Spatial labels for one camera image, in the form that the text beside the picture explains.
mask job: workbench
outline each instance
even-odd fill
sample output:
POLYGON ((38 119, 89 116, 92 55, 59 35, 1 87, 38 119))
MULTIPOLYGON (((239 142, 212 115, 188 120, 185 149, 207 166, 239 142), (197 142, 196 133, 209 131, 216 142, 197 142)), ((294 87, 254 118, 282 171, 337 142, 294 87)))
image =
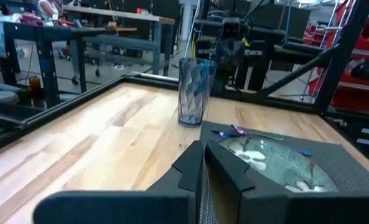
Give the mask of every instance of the workbench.
POLYGON ((172 26, 174 25, 175 20, 169 19, 161 16, 153 16, 153 15, 145 15, 145 14, 136 14, 132 12, 122 12, 122 11, 112 11, 105 9, 94 9, 89 7, 80 7, 80 6, 62 6, 65 11, 67 11, 68 16, 77 17, 77 14, 87 13, 87 14, 96 14, 101 16, 111 16, 111 17, 123 17, 128 19, 139 19, 144 21, 150 21, 154 25, 154 29, 152 32, 152 40, 142 40, 142 39, 134 39, 127 37, 113 37, 110 35, 98 35, 92 38, 85 38, 85 42, 91 42, 94 44, 107 44, 114 46, 127 47, 129 49, 135 50, 144 50, 151 51, 153 53, 152 61, 144 60, 141 58, 130 58, 124 57, 122 55, 111 55, 111 54, 103 54, 96 49, 96 52, 91 52, 87 56, 92 58, 105 58, 105 59, 115 59, 122 60, 131 63, 139 63, 144 65, 152 65, 152 73, 155 75, 159 74, 160 69, 164 69, 164 75, 167 76, 169 71, 169 59, 170 59, 170 45, 172 43, 172 26), (164 61, 161 62, 160 52, 161 52, 161 39, 162 39, 162 25, 167 25, 169 27, 168 32, 164 35, 166 36, 166 51, 164 56, 164 61))
MULTIPOLYGON (((30 223, 36 204, 60 190, 145 190, 199 139, 200 128, 177 122, 173 85, 135 83, 112 81, 63 103, 82 101, 0 149, 0 223, 30 223)), ((340 144, 369 171, 369 160, 318 115, 212 97, 204 120, 340 144)))

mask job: black cable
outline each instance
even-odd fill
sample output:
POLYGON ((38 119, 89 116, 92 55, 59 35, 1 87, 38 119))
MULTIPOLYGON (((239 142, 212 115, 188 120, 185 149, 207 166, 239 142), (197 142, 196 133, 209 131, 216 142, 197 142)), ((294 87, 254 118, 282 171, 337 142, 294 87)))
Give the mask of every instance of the black cable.
POLYGON ((30 45, 30 58, 29 58, 29 68, 28 68, 28 73, 27 73, 27 78, 25 78, 25 84, 28 81, 28 77, 29 77, 29 72, 30 72, 30 65, 32 63, 32 54, 34 53, 34 43, 32 43, 30 45))
POLYGON ((253 19, 252 19, 252 17, 249 17, 249 19, 250 19, 250 22, 251 22, 251 27, 248 29, 248 31, 247 31, 247 33, 246 33, 246 43, 247 44, 250 44, 249 42, 248 42, 248 37, 250 36, 250 32, 253 30, 253 19))
POLYGON ((214 3, 214 2, 210 2, 210 6, 216 8, 216 9, 219 8, 219 6, 216 3, 214 3))
POLYGON ((221 14, 224 15, 225 11, 223 11, 223 10, 212 10, 212 11, 209 11, 208 12, 208 15, 215 14, 215 13, 221 13, 221 14))
POLYGON ((258 4, 254 9, 252 9, 250 12, 248 12, 248 13, 245 15, 245 17, 244 17, 244 20, 246 21, 246 19, 247 19, 248 17, 250 17, 250 15, 251 15, 255 10, 257 10, 257 8, 259 8, 263 2, 264 2, 264 0, 261 0, 261 1, 259 2, 259 4, 258 4))

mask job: clear plastic tumbler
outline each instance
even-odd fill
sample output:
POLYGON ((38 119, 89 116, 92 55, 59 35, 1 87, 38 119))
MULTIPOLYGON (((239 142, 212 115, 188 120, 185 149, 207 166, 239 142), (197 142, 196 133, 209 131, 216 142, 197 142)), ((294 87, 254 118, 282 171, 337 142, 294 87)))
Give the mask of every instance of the clear plastic tumbler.
POLYGON ((217 64, 211 60, 182 58, 179 62, 179 123, 201 125, 217 64))

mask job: ceramic plate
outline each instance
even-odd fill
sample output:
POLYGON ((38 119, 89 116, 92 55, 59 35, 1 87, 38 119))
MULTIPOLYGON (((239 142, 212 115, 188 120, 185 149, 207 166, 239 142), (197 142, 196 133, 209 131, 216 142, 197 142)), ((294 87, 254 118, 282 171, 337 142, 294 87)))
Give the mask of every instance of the ceramic plate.
POLYGON ((293 192, 338 191, 319 166, 286 146, 247 136, 220 144, 267 178, 293 192))

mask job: wooden tabletop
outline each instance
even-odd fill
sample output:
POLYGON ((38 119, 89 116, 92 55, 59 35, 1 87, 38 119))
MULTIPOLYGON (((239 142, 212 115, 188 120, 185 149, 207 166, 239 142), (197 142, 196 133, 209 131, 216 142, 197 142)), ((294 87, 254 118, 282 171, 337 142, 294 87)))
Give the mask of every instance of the wooden tabletop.
POLYGON ((98 15, 104 15, 104 16, 116 16, 116 17, 130 18, 130 19, 140 19, 140 20, 154 21, 154 22, 160 22, 163 24, 171 24, 171 25, 174 24, 174 19, 161 17, 161 16, 143 15, 143 14, 137 14, 137 13, 132 13, 132 12, 95 9, 95 8, 81 7, 81 6, 63 5, 62 8, 66 11, 98 14, 98 15))
POLYGON ((137 31, 136 27, 116 27, 116 26, 106 26, 107 30, 113 30, 118 32, 135 32, 137 31))
MULTIPOLYGON (((200 128, 177 123, 177 92, 125 83, 0 150, 0 223, 31 223, 36 204, 66 189, 147 189, 200 128)), ((341 144, 317 115, 211 98, 206 120, 341 144)))

